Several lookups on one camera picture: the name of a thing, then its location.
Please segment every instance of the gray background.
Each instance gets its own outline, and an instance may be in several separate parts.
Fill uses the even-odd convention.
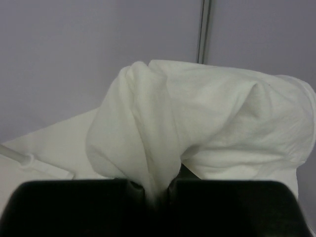
[[[97,108],[134,61],[195,62],[199,0],[1,0],[0,143]]]
[[[290,75],[316,89],[315,0],[216,0],[208,64]],[[299,199],[316,230],[316,149],[298,169]]]

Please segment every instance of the white tool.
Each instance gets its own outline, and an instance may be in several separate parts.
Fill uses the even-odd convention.
[[[73,179],[75,176],[73,173],[67,170],[35,159],[34,155],[32,154],[23,155],[1,144],[0,154],[19,162],[22,169],[35,169],[37,171],[49,174],[50,176],[53,176],[57,179]]]

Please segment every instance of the crumpled cloth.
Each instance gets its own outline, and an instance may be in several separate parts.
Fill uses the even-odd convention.
[[[153,60],[123,68],[86,139],[96,172],[155,200],[181,163],[201,179],[275,180],[297,196],[315,143],[316,96],[296,78]]]

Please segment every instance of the black object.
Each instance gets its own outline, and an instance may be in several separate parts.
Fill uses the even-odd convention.
[[[0,237],[309,237],[295,197],[277,182],[176,179],[158,210],[127,180],[25,183]]]

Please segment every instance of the folded cloth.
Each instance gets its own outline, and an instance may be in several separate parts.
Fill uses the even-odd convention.
[[[296,168],[315,143],[316,95],[296,78],[151,61],[123,68],[86,139],[96,172],[155,200],[181,162],[201,179],[276,180],[298,194]]]

